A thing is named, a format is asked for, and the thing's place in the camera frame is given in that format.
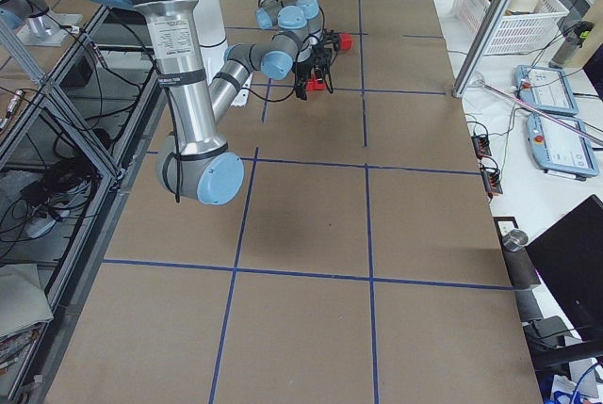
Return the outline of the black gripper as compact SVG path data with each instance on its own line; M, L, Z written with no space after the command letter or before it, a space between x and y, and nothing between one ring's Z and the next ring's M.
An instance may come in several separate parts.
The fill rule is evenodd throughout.
M315 68L315 78L317 83L323 83L323 66L317 65L317 60L317 46L315 44L311 44L301 52L294 65L294 90L296 97L301 100L306 99L306 77L304 73L310 73Z
M323 39L317 36L312 36L312 59L314 63L325 63L323 65L323 81L325 84L331 84L332 50Z

